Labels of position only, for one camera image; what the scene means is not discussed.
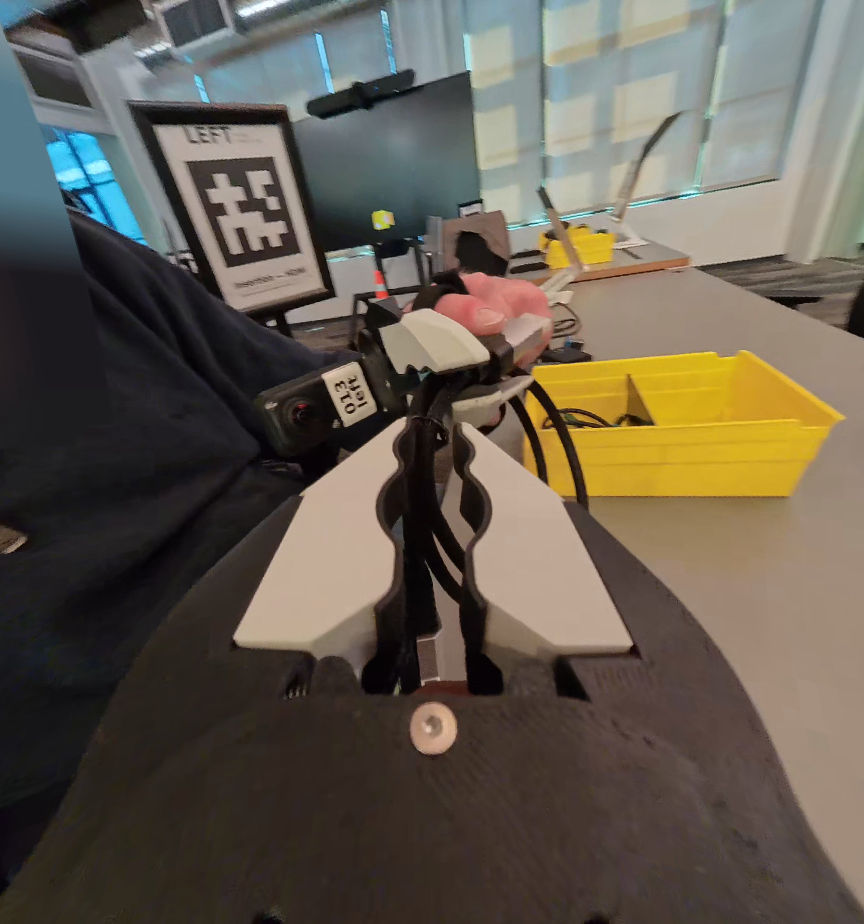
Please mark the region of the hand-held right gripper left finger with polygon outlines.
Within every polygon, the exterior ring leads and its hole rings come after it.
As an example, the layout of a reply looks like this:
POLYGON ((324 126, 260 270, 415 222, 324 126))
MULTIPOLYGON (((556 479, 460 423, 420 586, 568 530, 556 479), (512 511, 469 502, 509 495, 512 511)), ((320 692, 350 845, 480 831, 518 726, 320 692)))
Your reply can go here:
POLYGON ((371 694, 419 687, 406 584, 407 422, 390 424, 299 496, 233 634, 250 651, 345 660, 371 694))

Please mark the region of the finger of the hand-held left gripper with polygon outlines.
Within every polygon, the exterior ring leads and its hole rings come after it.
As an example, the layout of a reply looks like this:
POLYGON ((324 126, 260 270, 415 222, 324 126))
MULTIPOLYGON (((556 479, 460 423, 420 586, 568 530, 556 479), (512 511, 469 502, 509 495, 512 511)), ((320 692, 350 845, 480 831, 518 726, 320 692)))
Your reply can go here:
POLYGON ((492 385, 473 385, 462 392, 451 404, 451 420, 455 426, 467 424, 473 428, 497 426, 503 408, 522 395, 532 384, 530 375, 512 376, 492 385))
POLYGON ((380 340, 395 373, 449 374, 486 367, 490 352, 457 321, 433 310, 411 311, 380 328, 380 340))

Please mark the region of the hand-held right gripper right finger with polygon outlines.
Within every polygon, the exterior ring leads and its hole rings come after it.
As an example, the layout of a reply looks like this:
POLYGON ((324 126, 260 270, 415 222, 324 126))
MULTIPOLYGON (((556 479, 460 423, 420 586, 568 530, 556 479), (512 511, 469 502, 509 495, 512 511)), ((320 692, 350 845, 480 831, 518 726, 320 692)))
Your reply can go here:
POLYGON ((633 652, 590 555, 590 521, 518 461, 461 423, 453 432, 452 528, 463 545, 459 624, 469 690, 497 695, 536 660, 633 652))

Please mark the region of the small yellow bin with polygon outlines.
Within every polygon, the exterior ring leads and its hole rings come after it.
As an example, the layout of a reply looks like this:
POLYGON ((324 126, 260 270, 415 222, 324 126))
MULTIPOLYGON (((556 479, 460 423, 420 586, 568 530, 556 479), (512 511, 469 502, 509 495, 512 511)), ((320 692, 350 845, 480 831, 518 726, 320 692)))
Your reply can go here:
MULTIPOLYGON (((593 229, 589 225, 576 225, 567 229, 567 236, 582 266, 598 266, 613 260, 616 243, 614 232, 593 229)), ((569 267, 563 244, 553 230, 541 233, 538 248, 549 270, 558 271, 569 267)))

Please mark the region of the large black screen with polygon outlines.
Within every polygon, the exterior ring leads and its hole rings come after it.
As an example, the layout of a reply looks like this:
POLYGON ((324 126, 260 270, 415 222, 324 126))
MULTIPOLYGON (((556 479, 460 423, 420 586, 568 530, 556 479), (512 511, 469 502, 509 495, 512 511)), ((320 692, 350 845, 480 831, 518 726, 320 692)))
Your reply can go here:
POLYGON ((314 235, 327 253, 422 237, 429 217, 457 218, 482 200, 467 71, 371 110, 307 117, 293 130, 314 235), (391 211, 396 225, 374 230, 376 210, 391 211))

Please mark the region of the yellow plastic bin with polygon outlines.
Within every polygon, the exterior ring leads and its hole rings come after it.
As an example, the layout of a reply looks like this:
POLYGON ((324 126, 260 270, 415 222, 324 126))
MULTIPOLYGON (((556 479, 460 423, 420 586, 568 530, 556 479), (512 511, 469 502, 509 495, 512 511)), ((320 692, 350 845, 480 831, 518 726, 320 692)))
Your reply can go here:
POLYGON ((783 498, 844 415, 741 350, 541 365, 590 499, 783 498))

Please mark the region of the framed marker sign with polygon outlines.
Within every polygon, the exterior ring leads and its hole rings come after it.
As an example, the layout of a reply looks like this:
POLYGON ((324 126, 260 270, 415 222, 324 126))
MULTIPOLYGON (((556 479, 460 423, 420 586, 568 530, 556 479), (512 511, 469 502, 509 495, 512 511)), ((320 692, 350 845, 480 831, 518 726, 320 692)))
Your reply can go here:
POLYGON ((335 295, 286 106, 127 105, 205 288, 250 316, 335 295))

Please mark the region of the wooden side table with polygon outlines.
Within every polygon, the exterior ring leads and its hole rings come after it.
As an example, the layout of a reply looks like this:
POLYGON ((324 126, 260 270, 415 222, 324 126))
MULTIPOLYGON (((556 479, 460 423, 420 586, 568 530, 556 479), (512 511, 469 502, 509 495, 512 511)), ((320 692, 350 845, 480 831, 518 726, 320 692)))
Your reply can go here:
MULTIPOLYGON (((614 248, 612 260, 585 265, 583 272, 573 278, 573 283, 691 266, 692 259, 688 255, 657 242, 646 241, 636 246, 614 248)), ((543 284, 553 273, 554 271, 542 266, 539 253, 534 250, 525 250, 514 255, 509 263, 507 277, 543 284)))

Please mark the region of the black video bar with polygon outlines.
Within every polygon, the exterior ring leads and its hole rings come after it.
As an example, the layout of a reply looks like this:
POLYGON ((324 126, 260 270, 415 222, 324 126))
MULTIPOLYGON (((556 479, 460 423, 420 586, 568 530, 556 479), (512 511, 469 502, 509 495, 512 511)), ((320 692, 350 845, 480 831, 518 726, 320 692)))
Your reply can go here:
POLYGON ((407 68, 368 82, 355 81, 344 90, 311 99, 306 104, 306 113, 327 120, 350 112, 371 110, 382 102, 412 92, 415 76, 415 70, 407 68))

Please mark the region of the white duct vent grille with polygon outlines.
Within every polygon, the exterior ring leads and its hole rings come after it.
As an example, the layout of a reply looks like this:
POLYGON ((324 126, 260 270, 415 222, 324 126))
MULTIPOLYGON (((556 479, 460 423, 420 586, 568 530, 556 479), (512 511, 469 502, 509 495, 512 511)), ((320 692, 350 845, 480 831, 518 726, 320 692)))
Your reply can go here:
POLYGON ((226 1, 153 2, 153 10, 168 44, 177 51, 235 34, 232 9, 226 1))

